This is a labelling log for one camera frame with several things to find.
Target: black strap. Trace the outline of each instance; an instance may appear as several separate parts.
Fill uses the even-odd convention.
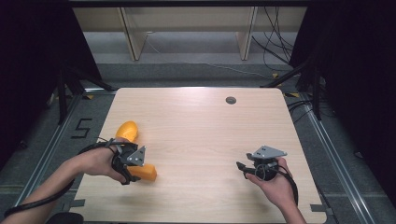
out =
[[[297,189],[297,184],[296,182],[294,182],[293,178],[291,178],[291,175],[289,174],[289,172],[282,166],[279,166],[281,168],[283,168],[285,170],[286,173],[279,171],[277,169],[274,168],[270,168],[273,171],[276,171],[277,173],[279,173],[280,175],[285,176],[285,178],[289,181],[290,186],[291,186],[291,190],[293,191],[293,196],[294,196],[294,201],[296,202],[296,205],[298,205],[298,189]]]

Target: metal rail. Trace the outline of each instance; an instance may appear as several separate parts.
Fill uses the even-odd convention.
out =
[[[309,97],[305,93],[301,93],[300,95],[303,100],[309,100]],[[325,148],[325,151],[332,163],[332,166],[334,167],[334,170],[337,173],[338,178],[340,179],[340,182],[344,187],[344,190],[346,191],[346,195],[349,198],[353,208],[355,209],[359,220],[361,221],[361,223],[375,223],[375,219],[371,214],[366,201],[364,201],[356,184],[349,175],[347,168],[345,167],[343,161],[341,160],[341,157],[338,155],[337,150],[332,144],[332,140],[327,134],[322,122],[316,119],[314,113],[312,112],[311,105],[306,105],[305,110],[308,113],[308,117],[311,120],[311,123],[314,126],[315,131],[317,132],[318,137]]]
[[[73,112],[75,111],[80,100],[81,100],[80,95],[75,95],[71,100],[71,103],[69,105],[69,113],[64,119],[64,122],[59,124],[58,127],[56,128],[53,136],[49,141],[49,144],[47,145],[46,149],[43,152],[43,155],[40,158],[40,161],[38,162],[37,166],[33,170],[31,177],[24,186],[21,195],[15,202],[15,206],[19,205],[40,184],[41,178],[43,177],[44,173],[47,171],[47,168],[50,164],[53,154],[55,153],[56,147],[59,145],[59,142],[61,141],[62,136],[64,134],[64,130],[69,124],[70,118],[73,115]]]

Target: black cable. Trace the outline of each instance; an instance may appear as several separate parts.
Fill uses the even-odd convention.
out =
[[[299,121],[300,119],[302,119],[303,116],[305,116],[306,114],[308,114],[311,110],[312,110],[312,109],[309,109],[308,111],[306,111],[305,113],[303,113],[299,118],[297,118],[297,120],[295,120],[295,121],[293,122],[293,124],[297,123],[297,121]]]
[[[277,37],[279,38],[279,41],[280,41],[280,43],[281,43],[281,45],[282,45],[283,53],[285,54],[285,57],[287,58],[287,60],[289,60],[289,59],[290,59],[290,54],[285,50],[286,46],[285,46],[284,43],[283,43],[283,40],[284,40],[284,39],[283,39],[282,36],[280,35],[279,19],[278,19],[279,7],[276,7],[276,20],[275,20],[275,22],[273,22],[273,21],[271,20],[271,17],[269,16],[266,7],[264,7],[264,10],[265,10],[265,13],[266,13],[266,15],[267,15],[268,20],[269,20],[270,23],[271,23],[272,28],[273,28],[272,33],[271,33],[271,36],[270,36],[270,39],[271,39],[273,33],[275,33],[275,34],[277,35]]]
[[[87,147],[84,147],[79,153],[82,154],[84,152],[90,151],[92,149],[95,148],[99,148],[99,147],[109,147],[109,146],[114,146],[114,145],[125,145],[125,144],[129,144],[129,143],[124,143],[124,142],[113,142],[114,139],[110,139],[110,141],[106,141],[106,142],[99,142],[99,143],[95,143],[95,144],[91,144]],[[4,213],[4,217],[8,217],[14,213],[17,212],[21,212],[24,210],[28,210],[28,209],[32,209],[41,205],[44,205],[46,203],[51,203],[57,199],[59,199],[60,197],[62,197],[62,195],[66,194],[67,191],[70,190],[70,188],[73,186],[75,179],[73,179],[66,187],[64,187],[63,189],[61,189],[59,192],[36,202],[32,202],[32,203],[24,203],[24,204],[20,204],[18,206],[9,208],[5,213]]]
[[[294,105],[292,108],[289,109],[290,115],[293,115],[294,110],[301,106],[301,105],[305,105],[305,102],[300,102],[299,104]]]
[[[264,36],[267,38],[267,40],[268,40],[271,44],[273,44],[274,46],[276,46],[276,47],[278,47],[278,48],[280,48],[280,49],[283,48],[282,46],[280,46],[280,45],[278,45],[277,43],[275,43],[274,41],[272,41],[272,40],[270,39],[270,37],[268,37],[267,34],[266,34],[265,32],[263,32],[263,33],[264,33]]]
[[[5,213],[4,213],[4,217],[8,217],[11,214],[14,213],[18,213],[24,210],[28,210],[31,208],[35,208],[41,205],[44,205],[46,203],[51,203],[57,199],[59,199],[60,197],[62,197],[64,194],[66,194],[67,191],[70,190],[70,188],[73,186],[75,180],[72,180],[66,187],[64,187],[63,189],[61,189],[59,192],[49,196],[48,198],[36,201],[36,202],[32,202],[32,203],[25,203],[25,204],[21,204],[15,207],[12,207],[10,209],[8,209]]]
[[[280,61],[282,61],[283,63],[289,63],[288,61],[284,60],[282,57],[280,57],[279,55],[277,55],[276,53],[274,53],[273,51],[269,50],[268,48],[266,48],[265,46],[263,46],[261,43],[259,43],[259,41],[256,40],[256,38],[254,36],[251,37],[260,47],[262,47],[262,49],[268,51],[269,53],[271,53],[272,55],[274,55],[275,57],[277,57]]]
[[[309,103],[309,102],[312,102],[312,100],[296,101],[296,102],[294,102],[294,103],[288,104],[287,106],[289,107],[289,106],[291,106],[291,105],[296,105],[296,104],[299,104],[299,103]]]
[[[291,186],[291,190],[293,191],[293,196],[294,196],[294,201],[296,202],[296,205],[298,205],[298,189],[297,189],[297,184],[296,182],[294,182],[293,178],[291,177],[291,175],[289,174],[289,172],[285,169],[285,167],[280,166],[280,168],[282,168],[283,170],[285,170],[286,173],[281,172],[280,170],[274,169],[274,168],[269,168],[272,171],[277,172],[280,175],[285,176],[285,178],[289,181],[290,186]]]

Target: black wire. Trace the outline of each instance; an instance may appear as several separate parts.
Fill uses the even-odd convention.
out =
[[[265,45],[265,47],[262,47],[263,49],[264,49],[264,53],[263,53],[263,55],[262,55],[262,60],[264,61],[264,64],[265,64],[265,66],[267,67],[267,68],[269,68],[269,69],[271,69],[271,70],[274,70],[274,71],[289,71],[289,70],[281,70],[281,69],[275,69],[275,68],[272,68],[272,67],[270,67],[268,64],[267,64],[267,62],[265,61],[265,51],[267,51],[268,50],[268,44],[270,43],[270,40],[271,40],[271,38],[272,38],[272,35],[274,34],[274,33],[276,33],[277,35],[278,35],[278,37],[279,37],[279,39],[281,40],[281,36],[276,32],[276,28],[275,28],[275,26],[274,26],[274,24],[272,23],[272,20],[271,20],[271,18],[270,18],[270,16],[269,16],[269,14],[268,14],[268,12],[267,12],[267,10],[266,10],[266,8],[264,7],[264,10],[265,10],[265,12],[266,12],[266,14],[267,14],[267,17],[268,17],[268,19],[269,19],[269,21],[271,22],[271,25],[272,25],[272,28],[273,28],[273,30],[272,30],[272,32],[271,32],[271,35],[270,35],[270,37],[268,37],[267,35],[265,35],[265,37],[267,37],[267,39],[268,39],[268,41],[267,41],[267,43],[266,43],[266,45]],[[276,23],[278,24],[278,7],[276,7]],[[281,41],[281,44],[282,44],[282,50],[283,50],[283,52],[285,53],[285,56],[286,56],[286,58],[287,58],[287,60],[284,60],[284,59],[282,59],[281,61],[282,62],[284,62],[284,63],[286,63],[286,64],[289,64],[289,58],[288,58],[288,53],[285,51],[285,46],[284,46],[284,44],[283,44],[283,42]]]
[[[106,139],[103,139],[103,140],[105,140],[105,142],[99,142],[99,143],[91,144],[91,145],[89,145],[87,147],[84,147],[78,153],[78,155],[82,154],[84,152],[90,151],[92,149],[95,149],[95,148],[106,147],[107,144],[110,144],[110,145],[128,145],[128,144],[132,144],[132,143],[124,143],[124,142],[113,142],[114,139],[110,139],[110,141],[107,141]],[[47,197],[45,199],[42,199],[42,200],[39,200],[39,201],[36,201],[36,202],[32,202],[32,203],[25,203],[25,204],[21,204],[21,205],[9,208],[4,213],[4,217],[8,217],[9,215],[12,215],[12,214],[17,213],[17,212],[21,212],[21,211],[24,211],[24,210],[35,208],[35,207],[44,205],[46,203],[51,203],[51,202],[59,199],[60,197],[62,197],[62,195],[66,194],[66,192],[70,190],[70,188],[73,186],[74,181],[75,181],[75,179],[73,179],[66,187],[61,189],[59,192],[57,192],[57,193],[55,193],[53,195],[50,195],[49,197]]]
[[[280,48],[280,49],[283,48],[282,46],[280,46],[280,45],[278,45],[277,43],[275,43],[274,41],[272,41],[272,40],[270,39],[270,37],[268,37],[267,34],[266,34],[265,32],[263,32],[263,33],[264,33],[265,37],[267,38],[267,40],[268,40],[271,44],[273,44],[274,46],[276,46],[276,47],[278,47],[278,48]]]
[[[305,116],[306,114],[308,114],[308,112],[310,112],[311,110],[312,110],[312,109],[309,109],[308,111],[306,111],[305,113],[303,113],[299,118],[297,118],[297,120],[295,120],[295,121],[293,122],[293,124],[297,123],[297,121],[299,121],[300,119],[302,119],[303,116]]]
[[[264,7],[264,10],[265,10],[265,13],[266,13],[266,15],[267,15],[267,18],[268,18],[268,20],[270,21],[271,26],[272,26],[272,28],[273,28],[272,33],[271,33],[271,36],[270,36],[270,39],[271,39],[271,37],[272,37],[272,34],[273,34],[273,33],[276,33],[276,35],[277,35],[277,37],[279,38],[279,41],[280,41],[280,43],[281,43],[281,46],[282,46],[282,49],[283,49],[283,53],[285,54],[285,57],[286,57],[287,60],[289,61],[289,60],[290,60],[290,54],[289,54],[289,52],[286,50],[286,46],[285,46],[284,43],[283,43],[283,41],[286,41],[286,40],[284,40],[284,39],[282,38],[282,36],[280,35],[279,19],[278,19],[279,7],[275,7],[275,9],[276,9],[276,20],[275,20],[275,22],[273,22],[273,21],[271,20],[271,17],[270,17],[269,14],[268,14],[267,8]]]
[[[309,102],[312,102],[312,100],[296,101],[294,103],[288,104],[288,107],[291,106],[291,105],[299,104],[299,103],[309,103]]]
[[[289,109],[290,115],[293,115],[294,110],[295,110],[297,107],[301,106],[301,105],[305,105],[305,102],[302,101],[302,102],[300,102],[299,104],[294,105],[292,108],[290,108],[290,109]]]
[[[9,208],[5,213],[4,213],[4,217],[8,217],[9,215],[12,215],[14,213],[17,212],[21,212],[27,209],[31,209],[31,208],[35,208],[41,205],[44,205],[46,203],[51,203],[57,199],[59,199],[60,197],[62,197],[62,195],[66,194],[67,191],[70,190],[70,188],[73,186],[74,183],[74,179],[63,189],[61,189],[59,192],[49,196],[48,198],[36,201],[36,202],[32,202],[32,203],[25,203],[25,204],[21,204],[12,208]]]
[[[277,57],[280,61],[282,61],[283,63],[289,63],[288,61],[284,60],[282,57],[280,57],[279,55],[277,55],[276,53],[274,53],[273,51],[269,50],[268,48],[266,48],[265,46],[263,46],[261,43],[259,43],[259,41],[256,40],[256,38],[254,36],[251,37],[260,47],[262,47],[262,49],[265,49],[266,51],[268,51],[269,53],[271,53],[272,55],[274,55],[275,57]]]
[[[291,175],[289,174],[288,170],[285,169],[285,167],[278,165],[278,167],[282,168],[286,173],[274,169],[274,168],[270,168],[270,170],[277,172],[280,175],[285,176],[285,178],[289,181],[290,186],[291,186],[291,190],[293,191],[293,196],[294,196],[294,201],[296,202],[296,205],[298,205],[298,188],[297,188],[297,184],[296,182],[294,182],[293,178],[291,177]]]

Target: black handheld controller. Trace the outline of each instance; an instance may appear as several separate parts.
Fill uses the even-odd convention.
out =
[[[244,173],[246,178],[246,173],[257,176],[258,178],[268,181],[273,179],[279,166],[277,164],[276,157],[286,156],[287,153],[277,150],[272,147],[260,147],[254,153],[247,153],[247,158],[253,161],[254,168],[248,168],[242,162],[237,162],[236,166],[240,171]]]

